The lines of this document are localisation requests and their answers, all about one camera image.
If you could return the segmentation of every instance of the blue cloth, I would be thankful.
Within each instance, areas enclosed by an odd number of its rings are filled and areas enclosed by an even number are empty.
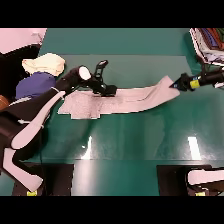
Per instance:
[[[47,72],[34,72],[32,76],[19,82],[16,87],[16,99],[23,97],[37,97],[54,87],[56,80]]]
[[[209,31],[206,28],[202,28],[202,31],[204,32],[204,34],[206,35],[207,39],[209,40],[209,42],[211,43],[212,47],[218,47],[218,44],[216,42],[216,40],[214,39],[214,37],[209,33]]]

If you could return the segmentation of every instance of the yellow tape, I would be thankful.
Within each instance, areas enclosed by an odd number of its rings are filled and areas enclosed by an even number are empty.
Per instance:
[[[200,87],[199,81],[198,80],[193,80],[190,82],[191,88],[196,89]]]
[[[198,192],[198,193],[195,193],[196,196],[205,196],[205,192]]]
[[[27,196],[37,196],[37,191],[34,192],[27,191]]]

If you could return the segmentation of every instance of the pink cloth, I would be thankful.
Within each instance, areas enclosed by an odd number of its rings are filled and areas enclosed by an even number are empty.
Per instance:
[[[97,119],[101,114],[132,113],[154,108],[177,97],[180,92],[169,88],[173,81],[165,76],[155,86],[118,89],[115,97],[100,97],[92,91],[75,91],[65,98],[58,114],[72,119]]]

